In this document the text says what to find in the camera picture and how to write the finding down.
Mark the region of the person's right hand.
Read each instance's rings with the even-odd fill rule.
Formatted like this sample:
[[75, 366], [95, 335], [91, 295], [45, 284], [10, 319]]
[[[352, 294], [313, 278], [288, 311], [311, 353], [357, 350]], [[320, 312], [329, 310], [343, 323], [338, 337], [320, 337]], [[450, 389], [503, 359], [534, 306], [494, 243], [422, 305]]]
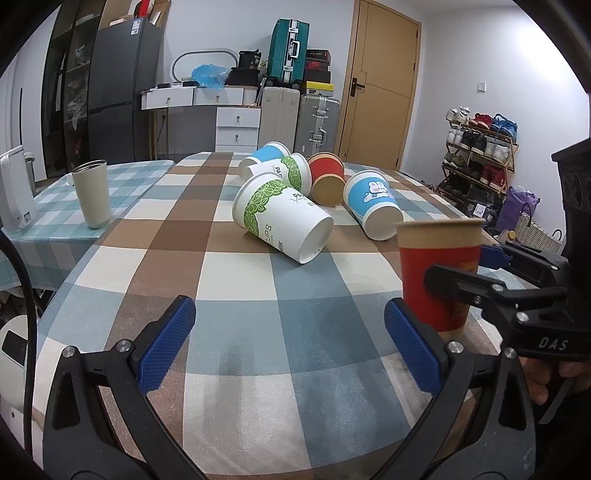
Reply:
[[[548, 397], [548, 385], [553, 376], [552, 368], [542, 360], [520, 358], [531, 400], [543, 405]], [[562, 362], [558, 367], [558, 375], [574, 380], [574, 389], [584, 391], [590, 388], [590, 361]]]

